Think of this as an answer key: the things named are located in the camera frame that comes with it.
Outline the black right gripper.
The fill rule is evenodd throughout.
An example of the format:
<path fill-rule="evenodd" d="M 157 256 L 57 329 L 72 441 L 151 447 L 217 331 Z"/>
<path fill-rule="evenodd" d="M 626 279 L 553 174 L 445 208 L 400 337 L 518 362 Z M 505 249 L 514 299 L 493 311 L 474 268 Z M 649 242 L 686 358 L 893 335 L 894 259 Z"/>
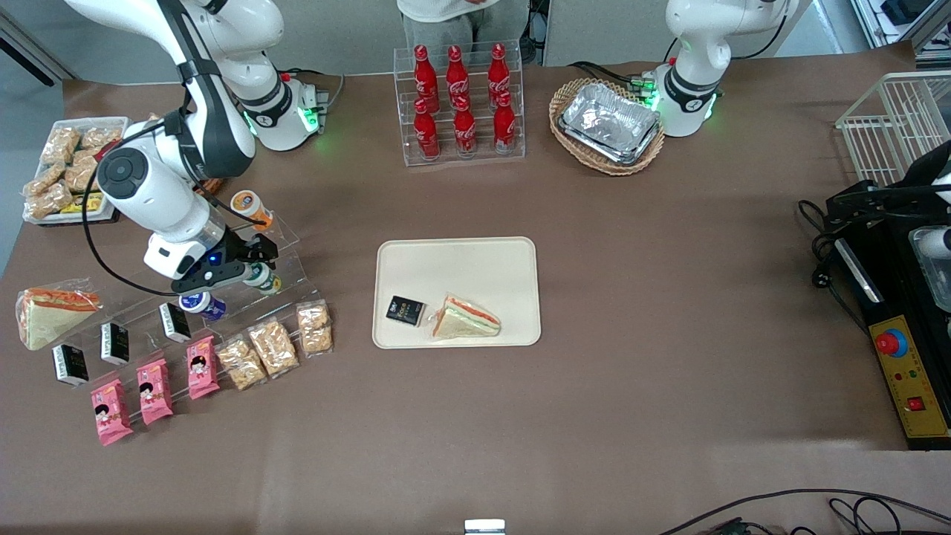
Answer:
<path fill-rule="evenodd" d="M 217 270 L 230 263 L 247 263 L 250 265 L 242 283 L 264 283 L 267 280 L 267 265 L 261 262 L 272 262 L 278 258 L 278 246 L 265 234 L 253 233 L 242 237 L 234 230 L 225 230 L 223 238 L 211 249 L 211 268 Z"/>

